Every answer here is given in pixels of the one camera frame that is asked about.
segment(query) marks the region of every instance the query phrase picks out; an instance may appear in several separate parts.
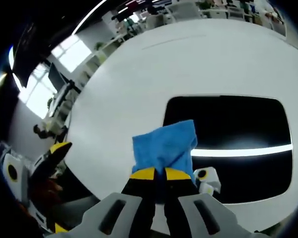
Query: white tabletop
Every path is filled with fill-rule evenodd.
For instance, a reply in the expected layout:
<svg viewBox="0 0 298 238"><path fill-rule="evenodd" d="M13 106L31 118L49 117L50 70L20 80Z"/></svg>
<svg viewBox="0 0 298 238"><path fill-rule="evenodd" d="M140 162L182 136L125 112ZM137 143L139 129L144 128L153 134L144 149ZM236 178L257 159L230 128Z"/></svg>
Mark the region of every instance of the white tabletop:
<svg viewBox="0 0 298 238"><path fill-rule="evenodd" d="M132 137L162 126L179 95L250 95L278 99L294 145L288 191L259 202L228 204L254 231L298 205L298 50L284 37L242 21L201 19L166 25L125 42L97 70L77 99L66 164L97 197L120 192L134 165ZM168 232L163 211L152 228Z"/></svg>

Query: blue cloth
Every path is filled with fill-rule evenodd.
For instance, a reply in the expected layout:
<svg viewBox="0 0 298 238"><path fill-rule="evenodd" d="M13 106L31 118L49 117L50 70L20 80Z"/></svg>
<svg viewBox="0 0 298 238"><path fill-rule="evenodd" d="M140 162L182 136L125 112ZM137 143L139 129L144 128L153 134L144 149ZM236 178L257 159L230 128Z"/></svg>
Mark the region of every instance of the blue cloth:
<svg viewBox="0 0 298 238"><path fill-rule="evenodd" d="M191 150L197 145L193 120L160 127L150 133L133 137L136 165L133 173L155 167L158 174L173 168L188 174L194 181Z"/></svg>

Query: ceiling light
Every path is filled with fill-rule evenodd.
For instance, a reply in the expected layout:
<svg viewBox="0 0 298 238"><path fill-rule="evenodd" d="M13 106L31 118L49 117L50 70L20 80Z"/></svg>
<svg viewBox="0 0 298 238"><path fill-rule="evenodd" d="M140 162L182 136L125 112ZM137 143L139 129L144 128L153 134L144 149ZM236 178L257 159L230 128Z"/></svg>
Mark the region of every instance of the ceiling light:
<svg viewBox="0 0 298 238"><path fill-rule="evenodd" d="M83 25L83 23L90 17L90 15L95 12L96 9L98 9L100 6L102 6L107 0L102 0L99 4L97 4L84 18L83 20L77 25L75 30L72 32L72 35L75 35L75 33L78 31L78 29Z"/></svg>
<svg viewBox="0 0 298 238"><path fill-rule="evenodd" d="M191 156L199 157L244 157L244 156L258 156L258 155L270 155L290 151L293 149L293 145L282 145L269 148L258 149L242 149L242 150L204 150L193 149Z"/></svg>
<svg viewBox="0 0 298 238"><path fill-rule="evenodd" d="M122 13L123 11L127 10L128 7L125 7L124 9L120 10L118 13Z"/></svg>
<svg viewBox="0 0 298 238"><path fill-rule="evenodd" d="M13 46L10 48L8 58L9 58L10 67L11 69L13 69L13 66L14 66Z"/></svg>
<svg viewBox="0 0 298 238"><path fill-rule="evenodd" d="M129 5L129 4L131 4L132 2L135 2L135 1L137 1L137 0L132 0L132 1L128 2L128 3L126 3L126 5Z"/></svg>

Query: ceiling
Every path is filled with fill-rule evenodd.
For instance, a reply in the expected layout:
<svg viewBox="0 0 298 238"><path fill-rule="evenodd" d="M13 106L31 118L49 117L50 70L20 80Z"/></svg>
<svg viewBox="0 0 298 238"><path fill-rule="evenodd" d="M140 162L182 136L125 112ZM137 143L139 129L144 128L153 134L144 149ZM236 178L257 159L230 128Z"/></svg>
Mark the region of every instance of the ceiling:
<svg viewBox="0 0 298 238"><path fill-rule="evenodd" d="M39 62L42 62L51 50L67 38L81 20L101 0L83 0L75 3L47 0L44 4L21 5L21 10L9 13L18 21L14 29L13 42L15 64L14 72L23 86ZM110 10L124 7L126 0L107 0L84 22L80 30L99 21Z"/></svg>

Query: gray gripper housing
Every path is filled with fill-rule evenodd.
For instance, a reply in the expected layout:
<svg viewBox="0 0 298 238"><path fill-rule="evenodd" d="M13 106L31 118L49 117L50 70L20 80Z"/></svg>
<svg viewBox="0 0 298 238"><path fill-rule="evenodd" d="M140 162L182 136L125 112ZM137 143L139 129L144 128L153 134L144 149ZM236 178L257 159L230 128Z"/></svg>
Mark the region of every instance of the gray gripper housing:
<svg viewBox="0 0 298 238"><path fill-rule="evenodd" d="M67 233L58 233L49 238L128 238L134 216L142 198L121 193L112 193L87 210L82 223ZM208 194L179 197L189 222L192 238L267 238L261 233L251 233L237 223L236 216ZM111 233L104 231L110 213L120 214Z"/></svg>

